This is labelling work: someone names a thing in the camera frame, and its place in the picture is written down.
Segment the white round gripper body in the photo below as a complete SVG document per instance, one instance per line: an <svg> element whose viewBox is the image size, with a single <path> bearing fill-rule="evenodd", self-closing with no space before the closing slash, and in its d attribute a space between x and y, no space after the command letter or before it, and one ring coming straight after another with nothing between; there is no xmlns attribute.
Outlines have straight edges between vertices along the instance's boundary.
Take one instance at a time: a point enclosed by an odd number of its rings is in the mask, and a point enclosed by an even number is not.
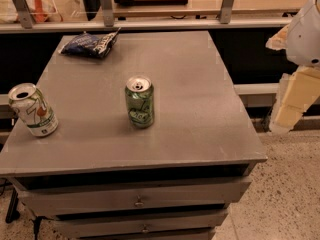
<svg viewBox="0 0 320 240"><path fill-rule="evenodd" d="M287 59L297 65L320 66L320 0L308 0L288 27Z"/></svg>

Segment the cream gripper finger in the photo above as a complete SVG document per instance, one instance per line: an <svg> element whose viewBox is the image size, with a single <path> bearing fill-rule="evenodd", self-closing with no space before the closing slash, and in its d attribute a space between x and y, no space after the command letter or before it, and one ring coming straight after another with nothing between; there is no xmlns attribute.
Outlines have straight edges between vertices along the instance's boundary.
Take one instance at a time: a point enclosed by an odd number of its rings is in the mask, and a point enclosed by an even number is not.
<svg viewBox="0 0 320 240"><path fill-rule="evenodd" d="M299 66L292 75L283 74L271 112L270 131L274 134L288 133L319 97L318 67Z"/></svg>
<svg viewBox="0 0 320 240"><path fill-rule="evenodd" d="M287 33L289 26L281 28L276 34L266 42L266 47L271 50L283 50L287 48Z"/></svg>

